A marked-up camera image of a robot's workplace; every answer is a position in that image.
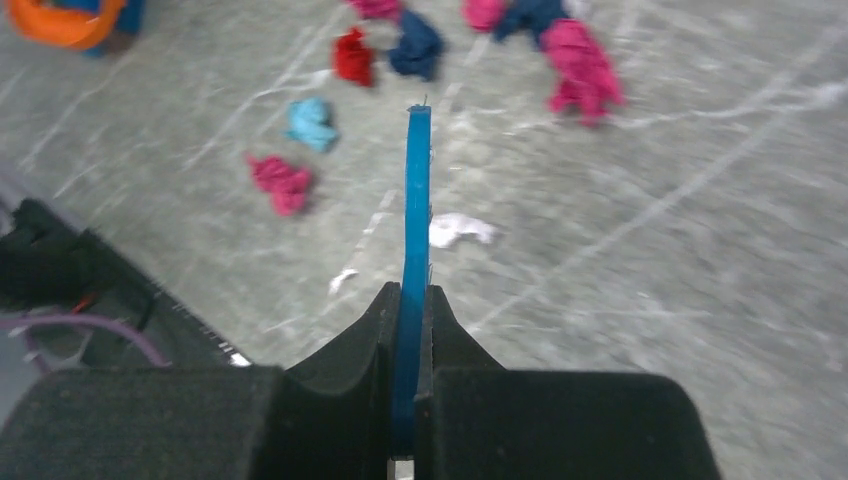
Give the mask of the black base bar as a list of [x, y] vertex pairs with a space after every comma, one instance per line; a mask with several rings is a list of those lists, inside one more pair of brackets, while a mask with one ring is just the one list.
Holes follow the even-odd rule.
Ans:
[[93, 230], [33, 198], [1, 206], [1, 324], [40, 367], [251, 363]]

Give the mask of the magenta paper scrap upper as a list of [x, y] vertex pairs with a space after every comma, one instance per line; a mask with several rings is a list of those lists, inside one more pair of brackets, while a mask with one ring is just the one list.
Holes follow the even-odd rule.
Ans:
[[461, 13], [467, 25], [477, 32], [491, 32], [507, 9], [504, 0], [464, 0]]

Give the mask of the dark blue scrap right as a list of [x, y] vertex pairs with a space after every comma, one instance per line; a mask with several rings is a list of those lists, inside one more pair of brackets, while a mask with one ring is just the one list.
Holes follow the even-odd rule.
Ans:
[[502, 43], [521, 29], [530, 32], [533, 44], [541, 49], [541, 35], [558, 19], [569, 19], [570, 13], [562, 0], [516, 0], [505, 10], [493, 29], [493, 38]]

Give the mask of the blue hand brush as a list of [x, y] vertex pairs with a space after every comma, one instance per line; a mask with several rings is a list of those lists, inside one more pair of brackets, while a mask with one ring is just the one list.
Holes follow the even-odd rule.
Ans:
[[414, 396], [429, 285], [431, 108], [408, 109], [405, 160], [404, 266], [397, 322], [391, 409], [391, 456], [413, 457]]

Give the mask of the blue paper scrap centre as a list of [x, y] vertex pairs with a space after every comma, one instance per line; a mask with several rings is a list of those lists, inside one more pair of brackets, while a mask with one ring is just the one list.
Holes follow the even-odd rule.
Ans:
[[425, 17], [409, 8], [401, 11], [399, 27], [398, 42], [388, 51], [390, 66], [401, 76], [434, 81], [437, 62], [444, 50], [442, 37]]

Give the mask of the pink paper scrap small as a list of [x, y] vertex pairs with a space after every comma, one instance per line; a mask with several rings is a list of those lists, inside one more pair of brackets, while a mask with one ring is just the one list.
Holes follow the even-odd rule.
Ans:
[[384, 19], [397, 22], [403, 9], [400, 0], [347, 0], [362, 19]]

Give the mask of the light blue paper scrap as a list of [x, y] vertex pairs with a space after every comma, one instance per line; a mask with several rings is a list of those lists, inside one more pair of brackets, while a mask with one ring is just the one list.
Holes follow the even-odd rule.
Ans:
[[338, 138], [330, 125], [330, 110], [326, 101], [309, 97], [292, 102], [287, 109], [288, 129], [285, 135], [316, 152], [326, 152]]

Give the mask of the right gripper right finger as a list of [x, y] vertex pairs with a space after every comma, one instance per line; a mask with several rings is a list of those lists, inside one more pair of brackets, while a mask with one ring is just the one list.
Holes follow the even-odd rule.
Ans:
[[509, 372], [459, 323], [439, 286], [427, 289], [414, 396], [417, 479], [506, 479]]

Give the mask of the red paper scrap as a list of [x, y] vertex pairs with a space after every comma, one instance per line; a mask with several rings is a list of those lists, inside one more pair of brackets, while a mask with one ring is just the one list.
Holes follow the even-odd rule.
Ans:
[[334, 43], [332, 63], [336, 75], [356, 85], [372, 88], [375, 84], [372, 63], [374, 51], [364, 42], [359, 27], [351, 27]]

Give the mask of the magenta paper scrap lower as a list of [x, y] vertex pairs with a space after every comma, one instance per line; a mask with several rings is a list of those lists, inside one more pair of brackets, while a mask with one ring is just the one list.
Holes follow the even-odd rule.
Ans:
[[246, 156], [254, 185], [268, 195], [273, 210], [281, 216], [300, 213], [307, 204], [313, 172], [293, 165], [280, 156]]

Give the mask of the magenta paper scrap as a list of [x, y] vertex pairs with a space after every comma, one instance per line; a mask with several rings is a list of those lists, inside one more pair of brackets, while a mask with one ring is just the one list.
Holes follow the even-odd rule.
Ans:
[[504, 0], [464, 0], [461, 13], [467, 25], [477, 32], [491, 32], [507, 9]]
[[268, 195], [273, 210], [281, 216], [300, 213], [307, 204], [313, 172], [293, 165], [280, 156], [246, 156], [254, 185]]

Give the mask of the pink paper scrap right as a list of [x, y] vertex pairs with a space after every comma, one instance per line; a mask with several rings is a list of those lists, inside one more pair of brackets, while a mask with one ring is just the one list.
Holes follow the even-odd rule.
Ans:
[[581, 123], [593, 127], [606, 115], [605, 105], [623, 105], [618, 77], [602, 45], [586, 24], [558, 18], [541, 34], [542, 51], [559, 75], [548, 108], [559, 113], [575, 106]]

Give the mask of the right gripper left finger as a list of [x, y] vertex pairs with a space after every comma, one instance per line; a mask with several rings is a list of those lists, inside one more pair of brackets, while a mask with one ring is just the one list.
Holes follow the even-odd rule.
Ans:
[[390, 390], [401, 288], [386, 283], [362, 316], [274, 374], [254, 479], [386, 479]]

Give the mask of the white paper scrap near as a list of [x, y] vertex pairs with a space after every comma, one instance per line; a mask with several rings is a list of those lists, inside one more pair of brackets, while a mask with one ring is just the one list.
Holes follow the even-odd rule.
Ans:
[[477, 241], [490, 244], [497, 233], [494, 225], [461, 213], [444, 213], [432, 217], [429, 224], [429, 245], [445, 249], [456, 241], [474, 237]]

